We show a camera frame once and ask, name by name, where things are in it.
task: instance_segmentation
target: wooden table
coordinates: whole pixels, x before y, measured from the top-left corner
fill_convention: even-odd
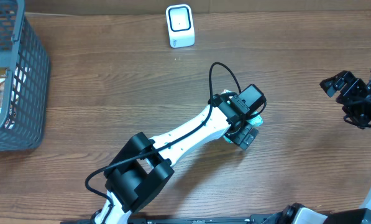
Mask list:
[[[342,70],[368,80],[371,11],[196,14],[196,44],[171,49],[164,15],[30,18],[52,60],[47,125],[34,151],[0,153],[0,223],[89,218],[104,199],[84,181],[143,131],[165,133],[208,100],[223,62],[267,97],[260,134],[242,151],[223,140],[175,167],[142,212],[176,217],[272,213],[293,202],[357,208],[371,185],[371,130],[343,122],[319,87]],[[235,90],[215,68],[214,92]],[[92,186],[104,190],[98,176]]]

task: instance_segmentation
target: plastic basket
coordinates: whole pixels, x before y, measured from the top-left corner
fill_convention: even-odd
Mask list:
[[[24,0],[0,1],[0,67],[8,68],[0,151],[34,149],[43,138],[50,59],[24,11]]]

